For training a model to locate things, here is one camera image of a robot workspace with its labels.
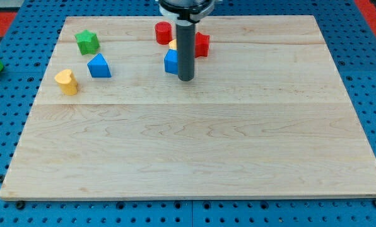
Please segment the black white robot arm flange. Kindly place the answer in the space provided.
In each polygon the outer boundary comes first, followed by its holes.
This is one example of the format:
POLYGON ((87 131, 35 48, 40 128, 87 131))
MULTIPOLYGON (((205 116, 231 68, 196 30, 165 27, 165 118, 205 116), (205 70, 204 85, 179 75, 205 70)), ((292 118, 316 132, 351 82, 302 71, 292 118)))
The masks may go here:
POLYGON ((222 0, 157 0, 160 13, 181 26, 199 23, 222 0))

